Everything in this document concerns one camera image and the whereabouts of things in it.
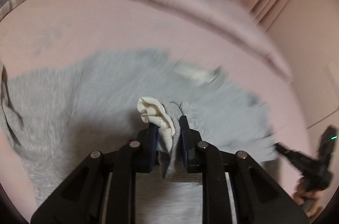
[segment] metal pin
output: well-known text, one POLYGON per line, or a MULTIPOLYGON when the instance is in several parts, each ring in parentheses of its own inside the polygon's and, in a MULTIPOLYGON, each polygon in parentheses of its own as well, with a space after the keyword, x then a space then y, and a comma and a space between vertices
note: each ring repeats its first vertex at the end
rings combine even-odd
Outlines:
POLYGON ((237 155, 241 159, 246 159, 248 154, 246 152, 244 152, 244 151, 238 151, 237 155))
POLYGON ((140 143, 138 141, 132 141, 129 143, 130 147, 137 148, 140 146, 140 143))
POLYGON ((200 148, 206 148, 206 147, 208 147, 208 143, 206 143, 206 142, 204 142, 204 141, 201 141, 201 142, 198 143, 198 147, 200 147, 200 148))
POLYGON ((99 158, 101 156, 101 152, 100 151, 92 151, 90 153, 90 156, 93 158, 93 159, 96 159, 96 158, 99 158))

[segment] pink mattress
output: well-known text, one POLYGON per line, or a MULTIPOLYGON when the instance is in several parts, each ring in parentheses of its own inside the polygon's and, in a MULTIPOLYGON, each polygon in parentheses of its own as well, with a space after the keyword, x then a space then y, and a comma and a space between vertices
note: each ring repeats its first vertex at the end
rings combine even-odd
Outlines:
MULTIPOLYGON (((310 153, 304 118, 289 84, 258 54, 182 12, 144 0, 27 0, 0 22, 0 60, 8 78, 39 67, 60 69, 106 49, 158 47, 173 59, 218 66, 271 108, 277 141, 310 153)), ((0 182, 30 219, 33 187, 0 131, 0 182)), ((292 194, 299 173, 283 160, 281 186, 292 194)))

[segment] pink bedding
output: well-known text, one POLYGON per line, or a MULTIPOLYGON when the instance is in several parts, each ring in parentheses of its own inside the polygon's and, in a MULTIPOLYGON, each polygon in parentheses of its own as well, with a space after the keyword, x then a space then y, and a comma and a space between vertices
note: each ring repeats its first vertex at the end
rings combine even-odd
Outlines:
MULTIPOLYGON (((158 47, 205 69, 218 66, 271 108, 277 141, 309 153, 304 119, 281 74, 231 36, 182 12, 144 0, 27 0, 0 23, 0 59, 8 78, 39 67, 62 68, 98 50, 158 47)), ((30 219, 36 206, 20 159, 0 132, 0 181, 30 219)), ((291 194, 299 174, 285 161, 281 185, 291 194)))

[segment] beige wall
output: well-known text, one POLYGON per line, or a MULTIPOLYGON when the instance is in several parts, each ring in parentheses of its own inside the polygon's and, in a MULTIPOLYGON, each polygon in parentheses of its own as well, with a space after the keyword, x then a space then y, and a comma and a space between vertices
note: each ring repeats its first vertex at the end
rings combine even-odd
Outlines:
MULTIPOLYGON (((289 0, 268 33, 291 64, 293 88, 307 125, 338 109, 337 96, 324 69, 330 63, 339 68, 339 0, 289 0)), ((339 112, 308 129, 314 155, 319 137, 329 124, 339 127, 339 112)), ((339 185, 339 148, 332 170, 335 178, 324 192, 323 204, 339 185)))

